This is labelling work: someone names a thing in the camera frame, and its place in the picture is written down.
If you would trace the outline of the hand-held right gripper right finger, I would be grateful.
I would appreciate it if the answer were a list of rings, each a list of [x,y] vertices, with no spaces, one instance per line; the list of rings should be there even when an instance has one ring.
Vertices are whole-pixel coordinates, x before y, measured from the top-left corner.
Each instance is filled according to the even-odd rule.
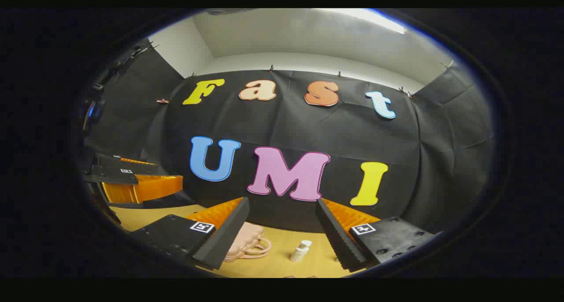
[[[439,236],[393,216],[377,218],[318,199],[315,213],[342,268],[356,272],[397,259]]]

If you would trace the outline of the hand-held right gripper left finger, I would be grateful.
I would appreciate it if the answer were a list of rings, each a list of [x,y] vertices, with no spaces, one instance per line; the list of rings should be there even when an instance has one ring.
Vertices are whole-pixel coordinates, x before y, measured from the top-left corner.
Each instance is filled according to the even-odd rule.
[[[249,212],[248,198],[241,197],[189,217],[168,214],[130,235],[176,264],[213,270],[220,268]]]

